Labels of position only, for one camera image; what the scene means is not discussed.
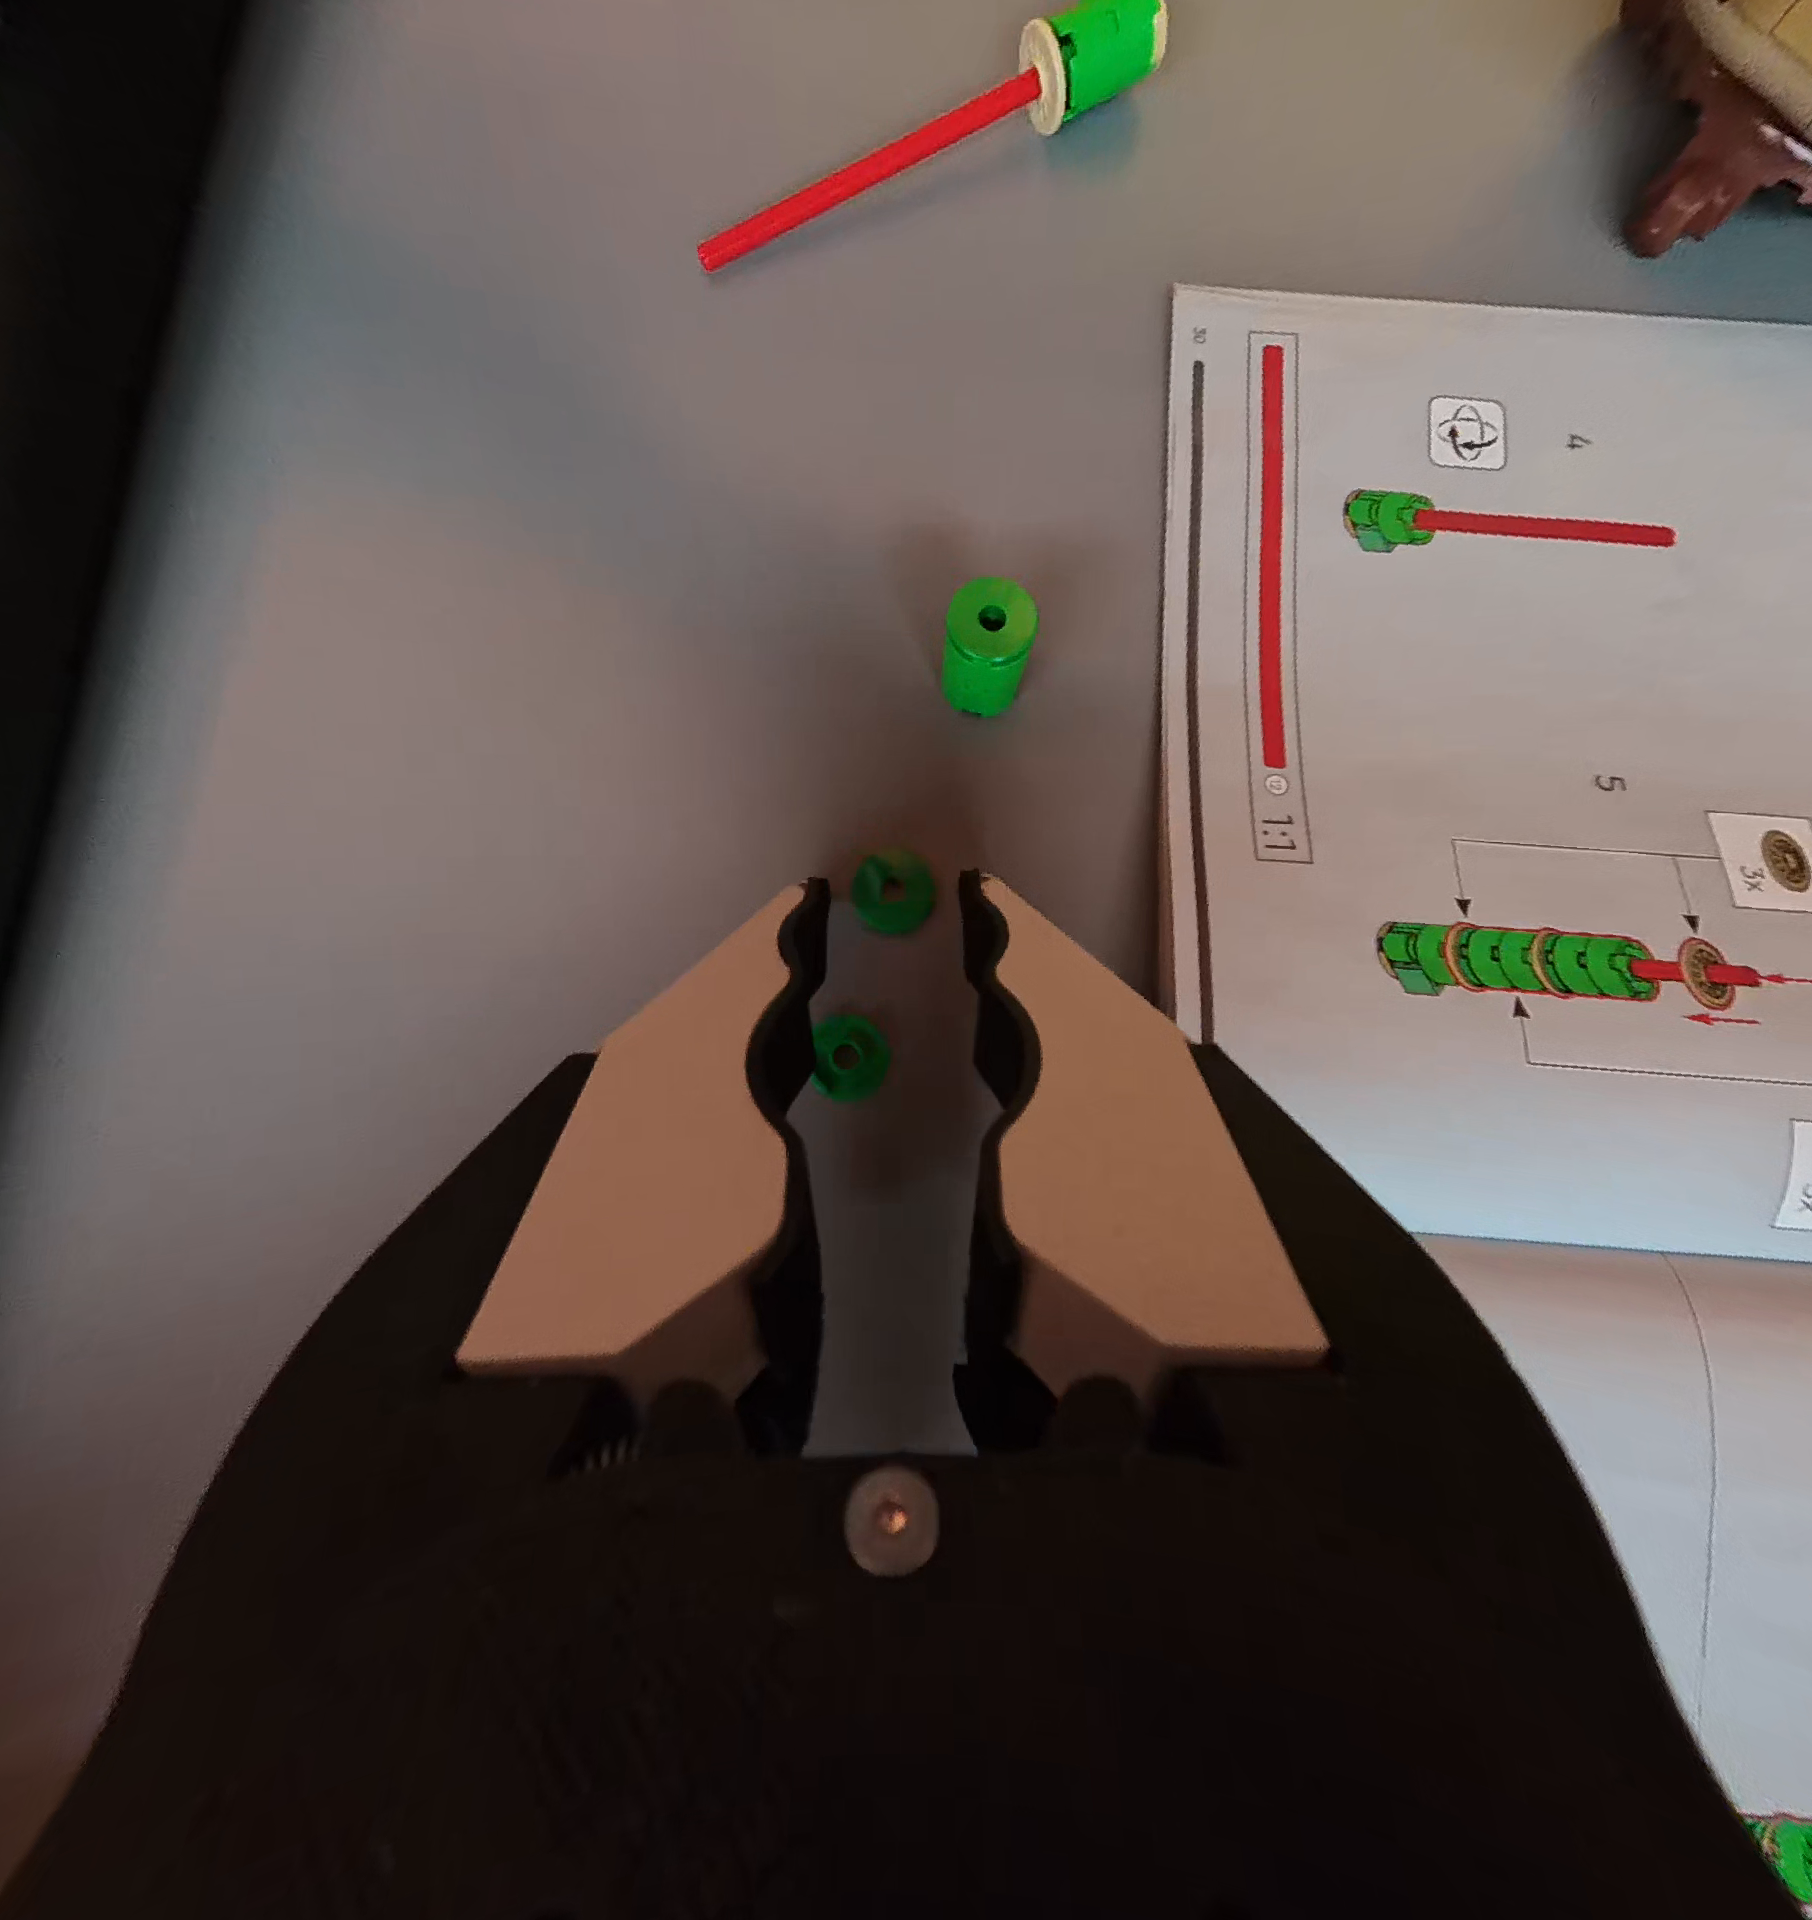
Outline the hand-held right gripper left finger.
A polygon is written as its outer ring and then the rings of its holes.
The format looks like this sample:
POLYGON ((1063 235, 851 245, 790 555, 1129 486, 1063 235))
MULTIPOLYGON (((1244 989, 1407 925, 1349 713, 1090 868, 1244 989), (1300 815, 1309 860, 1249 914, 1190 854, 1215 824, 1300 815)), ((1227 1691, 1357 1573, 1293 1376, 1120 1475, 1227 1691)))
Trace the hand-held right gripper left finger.
POLYGON ((644 1414, 671 1381, 732 1407, 749 1455, 808 1455, 823 1241, 790 1100, 812 1072, 829 887, 795 877, 586 1065, 459 1376, 586 1376, 644 1414))

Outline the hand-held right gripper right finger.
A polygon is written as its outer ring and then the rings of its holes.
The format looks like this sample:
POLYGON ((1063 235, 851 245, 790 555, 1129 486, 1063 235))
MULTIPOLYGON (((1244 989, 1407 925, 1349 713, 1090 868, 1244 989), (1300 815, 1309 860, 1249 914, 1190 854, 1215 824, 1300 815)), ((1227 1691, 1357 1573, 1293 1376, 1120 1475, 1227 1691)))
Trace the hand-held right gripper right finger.
POLYGON ((1001 877, 954 877, 974 1072, 985 1092, 954 1414, 1027 1455, 1067 1390, 1139 1419, 1190 1376, 1319 1367, 1328 1325, 1181 1021, 1120 989, 1001 877))

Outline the green ring brick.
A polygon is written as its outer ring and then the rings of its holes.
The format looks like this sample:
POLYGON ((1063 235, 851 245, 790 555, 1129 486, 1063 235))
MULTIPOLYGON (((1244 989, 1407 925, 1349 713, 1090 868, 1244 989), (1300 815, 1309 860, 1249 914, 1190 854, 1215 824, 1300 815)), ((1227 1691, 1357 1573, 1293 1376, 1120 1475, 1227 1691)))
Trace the green ring brick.
POLYGON ((908 845, 879 845, 851 860, 851 925, 879 937, 908 937, 932 914, 932 868, 908 845))
POLYGON ((838 1107, 863 1107, 873 1092, 886 1092, 897 1039, 879 1021, 863 1015, 829 1015, 812 1021, 812 1092, 838 1107))

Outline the green cylinder brick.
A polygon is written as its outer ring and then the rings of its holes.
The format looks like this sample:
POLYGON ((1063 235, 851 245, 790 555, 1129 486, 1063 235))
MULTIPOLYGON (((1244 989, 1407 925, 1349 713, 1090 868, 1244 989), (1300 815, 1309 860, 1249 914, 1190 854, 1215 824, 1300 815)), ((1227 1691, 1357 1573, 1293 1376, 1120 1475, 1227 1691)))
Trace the green cylinder brick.
POLYGON ((1040 591, 1016 579, 974 579, 940 609, 940 705, 993 720, 1022 694, 1040 644, 1040 591))

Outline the building instruction sheet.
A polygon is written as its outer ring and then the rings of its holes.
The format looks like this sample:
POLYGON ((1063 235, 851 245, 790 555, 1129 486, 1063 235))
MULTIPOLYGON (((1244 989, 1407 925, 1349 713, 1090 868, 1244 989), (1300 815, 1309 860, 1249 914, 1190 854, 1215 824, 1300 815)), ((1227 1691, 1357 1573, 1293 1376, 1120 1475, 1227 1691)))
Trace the building instruction sheet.
POLYGON ((1812 1261, 1812 320, 1181 281, 1162 911, 1407 1234, 1812 1261))

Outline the white printed paper sheet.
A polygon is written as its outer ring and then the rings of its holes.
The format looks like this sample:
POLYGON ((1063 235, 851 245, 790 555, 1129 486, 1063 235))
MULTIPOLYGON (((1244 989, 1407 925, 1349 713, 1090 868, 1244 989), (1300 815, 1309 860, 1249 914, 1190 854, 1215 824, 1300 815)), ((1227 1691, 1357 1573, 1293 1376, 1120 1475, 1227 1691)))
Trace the white printed paper sheet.
POLYGON ((1673 1256, 1712 1390, 1695 1727, 1748 1815, 1812 1815, 1812 1261, 1673 1256))

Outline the red axle with green brick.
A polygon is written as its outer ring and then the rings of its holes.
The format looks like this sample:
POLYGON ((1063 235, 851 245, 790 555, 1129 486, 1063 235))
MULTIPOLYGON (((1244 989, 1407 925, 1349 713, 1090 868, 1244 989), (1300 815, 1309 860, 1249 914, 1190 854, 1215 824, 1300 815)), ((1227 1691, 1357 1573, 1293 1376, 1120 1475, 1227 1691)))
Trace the red axle with green brick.
POLYGON ((1027 13, 1022 20, 1022 59, 1016 59, 1016 82, 993 82, 985 96, 897 138, 886 152, 873 156, 845 156, 838 174, 715 231, 695 245, 695 266, 717 276, 749 254, 767 254, 776 235, 873 199, 879 184, 1001 127, 1001 122, 1027 122, 1027 138, 1063 138, 1067 122, 1087 107, 1107 107, 1112 96, 1129 96, 1139 82, 1162 73, 1162 48, 1173 48, 1173 10, 1162 0, 1087 0, 1087 10, 1063 10, 1063 13, 1027 13))

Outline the brown model stand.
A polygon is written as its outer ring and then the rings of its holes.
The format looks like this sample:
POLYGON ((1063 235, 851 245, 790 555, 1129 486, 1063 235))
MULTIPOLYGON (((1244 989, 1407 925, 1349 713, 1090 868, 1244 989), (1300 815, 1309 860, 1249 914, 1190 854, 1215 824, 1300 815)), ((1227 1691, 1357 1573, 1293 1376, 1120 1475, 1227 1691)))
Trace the brown model stand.
POLYGON ((1765 193, 1812 204, 1812 0, 1619 0, 1613 13, 1695 107, 1686 152, 1619 221, 1639 263, 1721 231, 1765 193))

